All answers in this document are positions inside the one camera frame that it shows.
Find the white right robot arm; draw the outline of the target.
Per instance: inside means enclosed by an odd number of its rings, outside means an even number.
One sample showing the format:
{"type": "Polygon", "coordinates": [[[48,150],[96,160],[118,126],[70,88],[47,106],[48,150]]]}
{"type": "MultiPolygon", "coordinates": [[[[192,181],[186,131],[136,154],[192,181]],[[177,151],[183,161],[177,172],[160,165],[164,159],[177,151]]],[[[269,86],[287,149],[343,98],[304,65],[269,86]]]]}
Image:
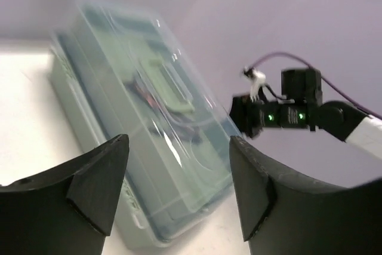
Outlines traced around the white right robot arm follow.
{"type": "Polygon", "coordinates": [[[314,68],[281,73],[282,95],[270,101],[264,77],[245,71],[251,92],[233,98],[241,132],[229,143],[242,236],[251,254],[380,254],[381,180],[352,188],[316,180],[247,142],[264,128],[321,129],[381,157],[381,120],[344,101],[323,102],[314,68]]]}

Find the green toolbox with clear lid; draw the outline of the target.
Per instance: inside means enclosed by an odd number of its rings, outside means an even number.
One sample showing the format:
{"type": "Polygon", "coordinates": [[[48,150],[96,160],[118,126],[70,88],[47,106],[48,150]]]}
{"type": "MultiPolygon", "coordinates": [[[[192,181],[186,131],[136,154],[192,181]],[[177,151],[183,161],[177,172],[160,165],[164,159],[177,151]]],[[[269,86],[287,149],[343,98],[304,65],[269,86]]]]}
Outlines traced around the green toolbox with clear lid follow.
{"type": "Polygon", "coordinates": [[[78,0],[52,48],[51,83],[78,143],[88,152],[129,137],[115,222],[131,250],[167,247],[232,193],[229,140],[238,129],[166,23],[155,13],[78,0]],[[198,127],[180,140],[135,94],[134,79],[198,127]]]}

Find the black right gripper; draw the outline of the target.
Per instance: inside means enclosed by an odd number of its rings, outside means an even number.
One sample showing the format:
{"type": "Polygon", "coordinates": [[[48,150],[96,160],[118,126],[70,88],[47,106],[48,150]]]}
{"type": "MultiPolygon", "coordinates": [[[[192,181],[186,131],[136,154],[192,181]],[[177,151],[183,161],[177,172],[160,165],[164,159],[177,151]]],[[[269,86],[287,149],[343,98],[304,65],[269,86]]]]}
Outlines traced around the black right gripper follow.
{"type": "Polygon", "coordinates": [[[244,136],[254,139],[264,128],[279,128],[279,102],[253,102],[249,94],[237,95],[229,116],[244,136]]]}

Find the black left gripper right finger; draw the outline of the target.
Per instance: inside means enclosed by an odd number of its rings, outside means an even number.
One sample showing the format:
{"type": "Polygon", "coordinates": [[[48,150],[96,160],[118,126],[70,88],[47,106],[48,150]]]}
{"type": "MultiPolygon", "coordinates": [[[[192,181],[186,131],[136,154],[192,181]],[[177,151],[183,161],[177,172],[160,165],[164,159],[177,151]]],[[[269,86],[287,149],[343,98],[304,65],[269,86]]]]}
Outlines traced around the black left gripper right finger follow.
{"type": "Polygon", "coordinates": [[[229,143],[251,254],[380,254],[381,180],[352,188],[300,173],[241,137],[229,143]]]}

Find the large brown hex key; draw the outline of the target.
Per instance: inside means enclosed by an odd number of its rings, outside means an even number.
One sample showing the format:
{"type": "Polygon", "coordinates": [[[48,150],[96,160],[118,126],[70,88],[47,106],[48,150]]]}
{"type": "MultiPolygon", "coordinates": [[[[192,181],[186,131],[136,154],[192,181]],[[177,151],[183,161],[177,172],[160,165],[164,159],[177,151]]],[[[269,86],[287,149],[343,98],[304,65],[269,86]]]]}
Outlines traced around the large brown hex key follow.
{"type": "Polygon", "coordinates": [[[147,107],[149,107],[159,119],[163,119],[167,123],[167,126],[169,126],[168,129],[174,130],[174,134],[180,140],[193,140],[197,145],[202,142],[198,127],[181,125],[190,123],[189,118],[178,112],[169,112],[169,115],[167,116],[164,106],[158,103],[153,94],[144,87],[143,84],[139,83],[138,80],[134,79],[124,85],[125,88],[135,94],[147,107]]]}

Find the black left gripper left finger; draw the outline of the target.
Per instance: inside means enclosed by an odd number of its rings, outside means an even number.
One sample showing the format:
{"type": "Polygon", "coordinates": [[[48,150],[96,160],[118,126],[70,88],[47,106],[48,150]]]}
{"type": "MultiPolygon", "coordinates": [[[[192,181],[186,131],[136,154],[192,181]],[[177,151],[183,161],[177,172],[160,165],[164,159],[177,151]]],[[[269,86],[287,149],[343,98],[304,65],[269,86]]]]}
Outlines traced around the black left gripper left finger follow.
{"type": "Polygon", "coordinates": [[[1,187],[1,254],[101,254],[121,193],[129,137],[1,187]]]}

